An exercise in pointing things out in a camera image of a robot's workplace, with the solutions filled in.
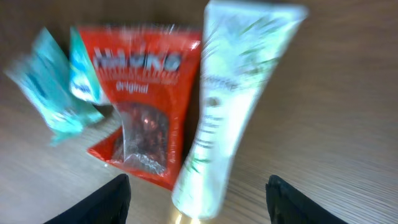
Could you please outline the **teal wet wipes pack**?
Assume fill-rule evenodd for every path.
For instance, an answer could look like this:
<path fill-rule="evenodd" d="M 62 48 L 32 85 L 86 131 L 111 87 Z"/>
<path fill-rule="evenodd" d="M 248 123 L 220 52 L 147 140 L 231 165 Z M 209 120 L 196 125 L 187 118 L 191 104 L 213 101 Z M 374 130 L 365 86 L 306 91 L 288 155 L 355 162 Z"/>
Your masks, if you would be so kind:
<path fill-rule="evenodd" d="M 52 144 L 80 135 L 104 116 L 69 89 L 69 61 L 43 28 L 29 54 L 13 61 L 5 74 L 21 89 L 53 131 Z"/>

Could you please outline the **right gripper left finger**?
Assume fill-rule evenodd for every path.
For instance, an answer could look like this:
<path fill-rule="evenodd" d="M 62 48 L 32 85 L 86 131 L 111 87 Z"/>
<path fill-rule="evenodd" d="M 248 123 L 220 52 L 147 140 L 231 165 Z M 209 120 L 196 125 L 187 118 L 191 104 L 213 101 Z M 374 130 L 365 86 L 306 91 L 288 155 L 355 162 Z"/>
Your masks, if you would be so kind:
<path fill-rule="evenodd" d="M 120 174 L 45 224 L 125 224 L 130 201 L 129 177 Z"/>

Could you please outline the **white leaf-print cream tube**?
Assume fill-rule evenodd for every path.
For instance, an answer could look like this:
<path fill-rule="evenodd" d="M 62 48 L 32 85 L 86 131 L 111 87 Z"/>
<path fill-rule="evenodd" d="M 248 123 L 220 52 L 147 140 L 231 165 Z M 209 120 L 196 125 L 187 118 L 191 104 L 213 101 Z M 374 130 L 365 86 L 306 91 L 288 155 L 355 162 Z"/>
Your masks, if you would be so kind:
<path fill-rule="evenodd" d="M 224 202 L 242 136 L 308 9 L 210 1 L 204 10 L 200 117 L 172 192 L 170 223 L 211 223 Z"/>

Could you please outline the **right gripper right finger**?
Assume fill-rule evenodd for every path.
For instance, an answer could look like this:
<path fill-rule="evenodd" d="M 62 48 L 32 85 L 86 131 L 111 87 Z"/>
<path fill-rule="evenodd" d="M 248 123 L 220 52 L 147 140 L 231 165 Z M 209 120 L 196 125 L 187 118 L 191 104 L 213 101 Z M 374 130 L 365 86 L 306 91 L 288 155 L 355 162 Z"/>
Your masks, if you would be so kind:
<path fill-rule="evenodd" d="M 277 175 L 266 184 L 266 203 L 272 224 L 347 224 Z"/>

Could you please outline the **red candy bag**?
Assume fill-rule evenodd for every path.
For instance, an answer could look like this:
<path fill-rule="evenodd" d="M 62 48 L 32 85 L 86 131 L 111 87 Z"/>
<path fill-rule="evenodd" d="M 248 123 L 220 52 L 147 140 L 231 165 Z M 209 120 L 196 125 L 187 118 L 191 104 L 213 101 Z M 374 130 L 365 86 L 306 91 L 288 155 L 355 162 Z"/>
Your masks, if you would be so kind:
<path fill-rule="evenodd" d="M 121 127 L 88 152 L 172 189 L 183 161 L 183 129 L 200 66 L 201 31 L 164 27 L 76 27 Z"/>

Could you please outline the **small teal tissue pack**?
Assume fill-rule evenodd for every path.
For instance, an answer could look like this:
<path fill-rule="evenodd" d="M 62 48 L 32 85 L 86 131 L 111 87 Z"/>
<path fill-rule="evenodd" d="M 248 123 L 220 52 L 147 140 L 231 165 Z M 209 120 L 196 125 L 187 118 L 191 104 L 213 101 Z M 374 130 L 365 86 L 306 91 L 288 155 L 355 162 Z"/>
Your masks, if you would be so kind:
<path fill-rule="evenodd" d="M 110 104 L 76 27 L 70 28 L 70 91 L 75 97 L 94 105 Z"/>

